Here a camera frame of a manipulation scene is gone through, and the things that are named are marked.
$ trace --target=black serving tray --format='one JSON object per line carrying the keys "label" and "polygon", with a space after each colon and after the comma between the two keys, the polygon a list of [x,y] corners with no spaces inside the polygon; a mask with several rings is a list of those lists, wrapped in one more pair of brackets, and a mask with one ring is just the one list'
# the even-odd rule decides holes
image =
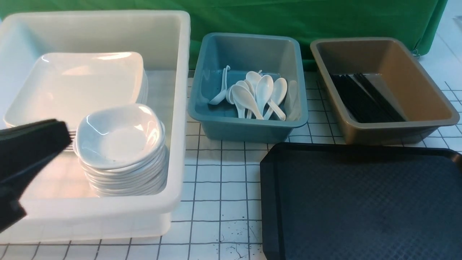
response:
{"label": "black serving tray", "polygon": [[268,260],[462,260],[449,149],[279,143],[260,163]]}

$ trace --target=stack of plates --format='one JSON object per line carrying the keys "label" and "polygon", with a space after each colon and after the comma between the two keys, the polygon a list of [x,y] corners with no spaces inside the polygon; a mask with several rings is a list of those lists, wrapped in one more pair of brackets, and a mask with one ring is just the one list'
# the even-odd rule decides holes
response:
{"label": "stack of plates", "polygon": [[143,58],[136,52],[48,53],[36,61],[4,121],[14,127],[56,118],[74,139],[88,114],[146,104],[147,91]]}
{"label": "stack of plates", "polygon": [[73,149],[100,197],[159,193],[165,187],[169,153],[165,128],[146,105],[125,105],[87,116]]}

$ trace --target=plastic bin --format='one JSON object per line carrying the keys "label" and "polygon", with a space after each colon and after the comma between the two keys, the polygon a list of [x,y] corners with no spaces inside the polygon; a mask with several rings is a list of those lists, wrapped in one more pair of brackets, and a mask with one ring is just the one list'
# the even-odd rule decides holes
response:
{"label": "plastic bin", "polygon": [[[347,144],[419,142],[438,127],[455,125],[459,121],[459,114],[453,105],[396,39],[322,39],[311,44],[311,51]],[[366,74],[407,122],[356,122],[341,101],[329,73]]]}
{"label": "plastic bin", "polygon": [[[234,105],[225,100],[218,105],[208,102],[221,90],[223,68],[228,72],[228,86],[244,80],[248,71],[262,70],[276,80],[287,80],[293,98],[286,97],[281,109],[288,120],[237,118]],[[202,123],[210,139],[277,143],[283,142],[293,128],[308,121],[302,58],[297,41],[288,37],[211,33],[202,40],[194,75],[189,115]]]}
{"label": "plastic bin", "polygon": [[143,56],[149,105],[165,124],[167,185],[152,196],[98,198],[72,152],[45,167],[20,202],[27,216],[0,243],[163,235],[182,189],[190,20],[178,11],[20,13],[0,27],[0,112],[34,62],[49,52],[135,51]]}

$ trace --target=white plastic bin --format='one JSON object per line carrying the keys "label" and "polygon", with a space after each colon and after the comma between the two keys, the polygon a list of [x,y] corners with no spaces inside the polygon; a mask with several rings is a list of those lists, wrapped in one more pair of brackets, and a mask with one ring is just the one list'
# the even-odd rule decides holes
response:
{"label": "white plastic bin", "polygon": [[1,233],[0,243],[167,232],[183,179],[189,35],[189,15],[181,11],[42,12],[5,19],[0,26],[2,115],[43,54],[135,51],[143,56],[149,80],[147,104],[165,124],[170,162],[167,186],[157,195],[97,198],[77,157],[64,152],[23,194],[27,216]]}

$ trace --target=table surface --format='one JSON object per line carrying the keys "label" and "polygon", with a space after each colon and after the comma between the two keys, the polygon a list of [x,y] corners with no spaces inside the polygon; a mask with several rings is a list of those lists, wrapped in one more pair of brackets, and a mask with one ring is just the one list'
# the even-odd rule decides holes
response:
{"label": "table surface", "polygon": [[[449,0],[430,53],[420,58],[462,117],[462,31],[453,20],[462,3]],[[308,123],[287,142],[343,144],[331,105],[314,74],[306,74]],[[192,83],[192,73],[188,86]],[[0,245],[0,260],[263,260],[259,162],[272,144],[209,140],[188,117],[182,201],[159,238]],[[462,152],[462,122],[406,146]]]}

